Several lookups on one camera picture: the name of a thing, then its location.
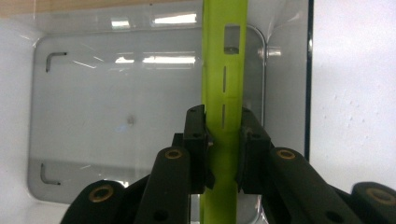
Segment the white surface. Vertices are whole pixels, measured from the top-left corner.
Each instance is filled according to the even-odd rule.
[[[0,223],[56,223],[65,205],[36,201],[26,184],[33,44],[41,34],[6,20],[0,33]]]
[[[350,191],[396,189],[396,2],[316,1],[311,163]]]

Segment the brass screw hole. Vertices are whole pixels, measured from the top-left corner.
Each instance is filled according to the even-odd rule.
[[[178,159],[182,156],[182,153],[178,149],[171,149],[165,153],[165,157],[170,160]]]
[[[366,193],[379,203],[396,205],[396,198],[382,189],[368,188]]]
[[[286,150],[286,149],[281,149],[276,153],[280,158],[285,159],[285,160],[293,160],[296,158],[294,153]]]
[[[101,203],[109,199],[114,193],[113,187],[110,185],[103,185],[93,189],[90,193],[90,201],[93,203]]]

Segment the white enclosure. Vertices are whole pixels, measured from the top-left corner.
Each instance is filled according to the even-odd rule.
[[[8,6],[12,8],[12,4],[14,3],[11,1]],[[249,1],[247,20],[249,35],[252,36],[249,43],[252,44],[250,51],[254,53],[248,54],[251,58],[247,59],[249,63],[246,68],[250,70],[246,76],[250,76],[250,79],[245,81],[245,106],[251,108],[262,121],[274,145],[294,148],[306,156],[309,155],[311,164],[329,184],[350,191],[354,183],[376,181],[396,189],[394,168],[396,165],[396,76],[394,75],[396,72],[394,62],[396,31],[393,28],[396,22],[394,13],[396,3],[390,0],[375,2],[317,0],[313,10],[313,41],[308,35],[309,4],[308,0]],[[70,136],[73,136],[73,139],[79,137],[82,139],[84,136],[82,131],[89,126],[90,130],[100,130],[97,131],[101,134],[99,136],[114,134],[109,138],[111,141],[122,141],[123,145],[118,150],[111,150],[110,147],[113,144],[106,139],[96,139],[91,142],[79,141],[76,144],[79,147],[87,145],[92,147],[95,143],[95,147],[109,148],[109,150],[101,151],[102,157],[96,158],[97,160],[92,163],[84,163],[85,165],[92,165],[98,161],[115,164],[119,158],[125,156],[125,161],[120,162],[121,168],[125,168],[128,166],[128,156],[132,156],[134,157],[133,163],[138,164],[137,166],[144,171],[141,173],[140,171],[134,173],[122,171],[122,176],[136,174],[141,176],[149,173],[152,161],[148,161],[148,158],[155,157],[158,150],[171,144],[173,133],[182,132],[187,108],[190,105],[200,104],[201,10],[201,1],[154,4],[147,1],[145,4],[134,6],[92,7],[91,9],[49,12],[36,12],[35,6],[32,6],[29,12],[22,14],[0,15],[2,16],[0,18],[0,188],[3,191],[0,200],[0,223],[59,223],[62,219],[70,197],[47,200],[46,197],[53,199],[54,195],[56,198],[59,192],[51,189],[52,186],[48,189],[41,188],[36,192],[32,190],[37,186],[36,184],[28,187],[29,183],[35,183],[29,179],[29,173],[39,178],[40,166],[43,164],[42,161],[34,164],[32,158],[36,156],[41,160],[48,157],[56,161],[59,159],[57,156],[63,153],[62,158],[70,161],[80,160],[84,163],[87,162],[87,158],[91,157],[89,153],[81,156],[78,153],[60,151],[60,154],[55,155],[51,154],[50,150],[41,150],[44,142],[52,147],[59,145],[59,142],[51,142],[59,135],[45,134],[46,128],[51,125],[51,127],[57,127],[53,130],[60,134],[72,133]],[[177,15],[195,16],[190,23],[156,22],[157,19]],[[84,39],[87,43],[95,42],[98,46],[94,49],[89,49],[91,44],[87,44],[88,47],[76,46],[74,43],[82,41],[79,39],[76,42],[73,38]],[[144,46],[150,38],[158,38],[157,42],[166,41],[166,45],[162,42],[162,45],[157,46],[158,48],[151,46],[151,50],[139,49],[139,46]],[[135,39],[137,47],[132,48],[130,45]],[[37,56],[40,50],[46,50],[45,46],[50,41],[52,42],[48,48],[52,49]],[[114,44],[117,41],[120,42],[119,46]],[[66,55],[65,57],[73,57],[68,58],[68,62],[75,61],[71,67],[70,64],[65,67],[66,61],[62,59],[63,56],[53,57],[49,73],[46,73],[45,70],[48,69],[46,60],[49,53],[63,52],[63,46],[67,44],[72,46],[71,49],[74,52],[86,50],[84,52],[95,51],[96,54]],[[130,51],[138,52],[139,50],[142,53],[151,52],[152,54],[142,54],[137,58],[132,58],[128,54]],[[310,50],[313,50],[312,74],[310,73]],[[159,55],[158,52],[170,54]],[[117,58],[102,58],[111,53],[121,54]],[[88,57],[91,60],[93,56],[98,59],[84,61]],[[143,63],[145,59],[149,62],[155,57],[177,57],[185,60],[192,57],[194,62],[187,61],[178,65]],[[116,64],[118,59],[124,63]],[[100,60],[113,60],[113,64],[103,64]],[[151,76],[153,79],[140,77],[140,82],[134,86],[135,89],[130,90],[126,81],[135,77],[134,73],[129,74],[128,68],[131,67],[125,64],[132,60],[141,61],[141,63],[134,63],[135,70],[143,71],[142,74]],[[102,66],[106,71],[96,74],[93,67],[97,66]],[[38,76],[36,69],[41,69]],[[58,76],[59,80],[54,80],[48,79],[50,77],[47,75],[52,75],[51,71],[63,72]],[[81,78],[76,75],[81,71],[86,71],[87,76],[97,75],[103,79],[94,85],[91,81],[84,79],[85,77],[71,83],[71,80]],[[111,80],[107,75],[125,77],[125,79],[114,83],[112,90],[99,92],[94,89],[79,94],[83,88],[76,88],[78,86],[93,85],[100,89],[107,82],[110,83]],[[34,88],[37,80],[34,83],[33,76],[47,77],[47,83],[43,85],[44,87],[52,85],[52,89]],[[172,82],[172,85],[164,91],[168,91],[168,94],[163,92],[158,92],[155,96],[147,94],[147,98],[134,99],[136,101],[122,98],[125,95],[134,94],[136,88],[149,92],[149,88],[158,89],[161,84],[167,83],[167,78],[181,76],[182,79]],[[66,86],[75,88],[67,90]],[[111,95],[114,89],[124,94]],[[51,94],[40,95],[45,91]],[[59,109],[57,113],[52,114],[56,116],[51,117],[50,111],[40,111],[40,108],[45,108],[43,107],[45,104],[51,103],[53,106],[60,103],[58,101],[60,99],[56,99],[56,95],[53,95],[56,91],[69,92],[75,100],[68,101],[65,96],[62,104],[66,104],[67,107],[63,109],[56,106],[50,107]],[[184,95],[179,98],[179,104],[174,103],[172,98],[180,92],[182,94],[184,92]],[[63,115],[74,113],[73,116],[75,116],[85,111],[85,108],[84,111],[78,111],[74,106],[76,102],[89,105],[90,102],[87,99],[84,101],[80,98],[87,94],[90,94],[90,99],[96,100],[96,102],[91,102],[91,105],[98,106],[91,108],[91,112],[94,112],[92,116],[83,115],[77,119],[69,119],[66,122],[69,127],[60,126],[64,125]],[[117,104],[101,105],[108,102],[107,97],[112,99],[118,97]],[[36,103],[36,99],[41,99],[43,102]],[[111,107],[120,105],[133,107],[136,102],[140,107],[134,108],[133,111],[123,108],[114,110]],[[171,114],[173,113],[169,112],[171,108],[175,108],[177,113]],[[169,114],[157,113],[159,109],[168,111]],[[40,118],[40,115],[46,112],[48,115]],[[109,119],[106,117],[107,113],[119,113],[121,119]],[[181,118],[168,119],[168,116]],[[103,119],[106,123],[98,125],[93,122],[99,119]],[[41,120],[41,123],[35,126],[35,121],[32,123],[32,120]],[[71,123],[73,121],[78,122],[80,126]],[[158,137],[148,136],[146,139],[142,139],[141,136],[133,136],[131,139],[122,136],[131,133],[134,128],[142,129],[141,132],[148,135],[150,129],[157,129],[156,122],[162,122],[163,127],[169,126],[170,133],[168,135],[164,133]],[[33,135],[32,125],[37,128]],[[107,131],[104,127],[109,127],[111,131]],[[43,142],[33,140],[32,144],[32,139],[38,137],[40,132],[44,133],[44,137],[48,139]],[[149,153],[141,152],[141,154],[146,153],[146,157],[138,159],[137,154],[128,154],[130,152],[123,149],[127,148],[128,144],[140,148],[142,146],[156,147],[156,149]],[[32,146],[35,148],[33,152],[37,154],[33,155],[30,151]],[[52,165],[56,168],[59,164],[55,162]],[[100,171],[95,171],[96,174],[103,174],[104,170],[98,169]],[[56,180],[57,177],[47,173],[46,178]],[[240,213],[249,210],[248,206],[243,205],[245,199],[240,200],[238,210]],[[245,217],[243,220],[240,216],[239,220],[241,223],[247,223],[247,220],[250,221],[252,218]]]

